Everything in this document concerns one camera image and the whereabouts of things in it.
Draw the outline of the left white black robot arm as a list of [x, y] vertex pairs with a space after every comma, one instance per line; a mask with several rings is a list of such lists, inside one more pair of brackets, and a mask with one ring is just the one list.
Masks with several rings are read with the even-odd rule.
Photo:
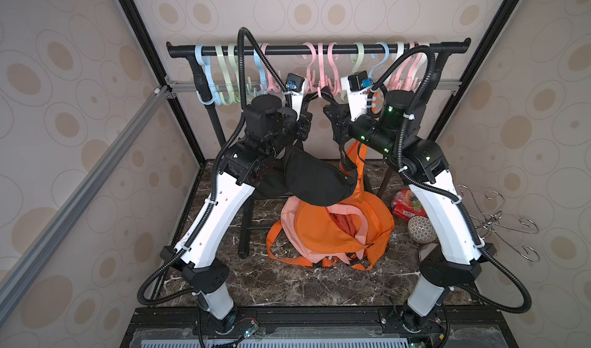
[[[247, 99], [246, 43], [252, 45], [254, 54], [279, 85], [280, 96], [259, 95]], [[163, 249], [163, 265], [143, 282], [137, 293], [137, 300], [143, 306], [155, 306], [195, 293], [202, 298], [204, 311], [224, 323], [235, 320], [235, 303], [226, 285], [229, 267], [216, 256], [221, 240], [243, 203], [275, 166], [278, 155], [289, 148], [301, 147], [311, 122], [311, 115], [293, 104], [294, 97], [303, 90], [288, 87], [246, 27], [240, 28], [237, 35], [237, 57], [241, 117], [215, 158], [210, 194], [186, 235], [175, 246]], [[148, 287], [170, 268], [180, 272], [188, 288], [167, 297], [146, 297]]]

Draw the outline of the black crossbody bag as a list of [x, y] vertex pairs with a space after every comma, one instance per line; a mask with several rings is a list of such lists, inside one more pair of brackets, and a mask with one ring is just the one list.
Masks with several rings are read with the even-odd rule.
[[[318, 97], [328, 104], [338, 103], [327, 86], [321, 96], [308, 94], [304, 100], [309, 102]], [[289, 192], [314, 206], [332, 206], [349, 198], [357, 186], [358, 174], [345, 145], [339, 145], [339, 152], [340, 167], [335, 167], [305, 152], [300, 143], [288, 146], [283, 165]]]
[[274, 161], [274, 165], [267, 171], [262, 182], [255, 188], [252, 198], [254, 200], [272, 200], [287, 194], [289, 194], [289, 188], [286, 184], [283, 160], [278, 159]]

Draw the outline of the orange crossbody bag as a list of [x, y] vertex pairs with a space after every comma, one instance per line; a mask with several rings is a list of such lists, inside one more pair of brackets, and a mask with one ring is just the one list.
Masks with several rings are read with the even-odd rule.
[[358, 180], [363, 186], [363, 189], [374, 194], [375, 192], [372, 189], [372, 183], [366, 173], [366, 168], [376, 166], [375, 163], [366, 162], [366, 155], [368, 154], [368, 151], [371, 150], [369, 141], [372, 135], [376, 132], [376, 120], [369, 115], [371, 112], [372, 110], [368, 110], [367, 114], [362, 115], [355, 122], [352, 122], [350, 136], [354, 143], [347, 150], [347, 154], [349, 155], [350, 160], [356, 165]]

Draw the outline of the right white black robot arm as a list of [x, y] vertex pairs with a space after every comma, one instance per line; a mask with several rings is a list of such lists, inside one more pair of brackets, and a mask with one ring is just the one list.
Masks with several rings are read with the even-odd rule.
[[[426, 71], [416, 90], [391, 90], [384, 94], [380, 114], [371, 111], [372, 97], [385, 89], [386, 79], [408, 58], [426, 57]], [[510, 314], [524, 314], [532, 306], [525, 285], [495, 259], [495, 248], [477, 233], [472, 218], [456, 192], [449, 164], [441, 147], [432, 140], [413, 138], [412, 123], [419, 122], [416, 108], [423, 94], [434, 83], [438, 56], [431, 46], [415, 46], [397, 60], [376, 81], [369, 83], [354, 75], [349, 85], [347, 105], [328, 106], [325, 114], [332, 123], [333, 138], [339, 145], [349, 140], [381, 153], [389, 166], [398, 170], [403, 181], [418, 197], [439, 240], [438, 246], [420, 262], [420, 276], [399, 319], [411, 334], [423, 330], [443, 306], [454, 286], [477, 296], [483, 303]], [[520, 291], [523, 303], [506, 306], [484, 296], [470, 285], [489, 262]]]

